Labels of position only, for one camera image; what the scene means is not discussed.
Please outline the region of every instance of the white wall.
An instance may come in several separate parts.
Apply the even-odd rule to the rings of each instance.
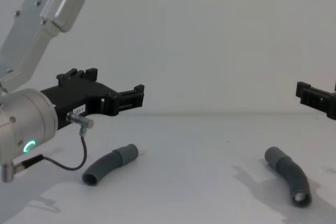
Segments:
[[[0,44],[23,0],[0,0]],[[297,81],[332,91],[335,0],[87,0],[25,87],[97,67],[123,91],[145,84],[132,113],[310,111]]]

